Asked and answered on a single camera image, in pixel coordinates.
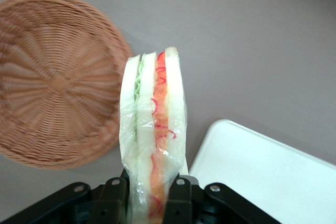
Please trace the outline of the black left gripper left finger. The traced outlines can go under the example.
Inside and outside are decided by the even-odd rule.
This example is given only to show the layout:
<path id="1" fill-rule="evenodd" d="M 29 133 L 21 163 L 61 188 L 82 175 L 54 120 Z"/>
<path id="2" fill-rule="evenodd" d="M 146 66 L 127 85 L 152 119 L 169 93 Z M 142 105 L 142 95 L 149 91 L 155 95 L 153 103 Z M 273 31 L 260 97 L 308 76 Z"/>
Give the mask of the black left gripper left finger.
<path id="1" fill-rule="evenodd" d="M 95 189 L 72 183 L 1 223 L 126 223 L 128 182 L 115 177 Z"/>

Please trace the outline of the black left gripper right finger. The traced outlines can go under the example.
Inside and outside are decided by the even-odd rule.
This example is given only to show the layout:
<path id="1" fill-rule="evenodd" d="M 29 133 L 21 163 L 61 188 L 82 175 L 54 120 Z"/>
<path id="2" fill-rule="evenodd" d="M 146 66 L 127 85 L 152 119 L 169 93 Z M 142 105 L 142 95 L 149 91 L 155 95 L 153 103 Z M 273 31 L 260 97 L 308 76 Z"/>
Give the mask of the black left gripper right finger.
<path id="1" fill-rule="evenodd" d="M 200 188 L 192 176 L 177 176 L 169 190 L 164 223 L 279 223 L 222 183 Z"/>

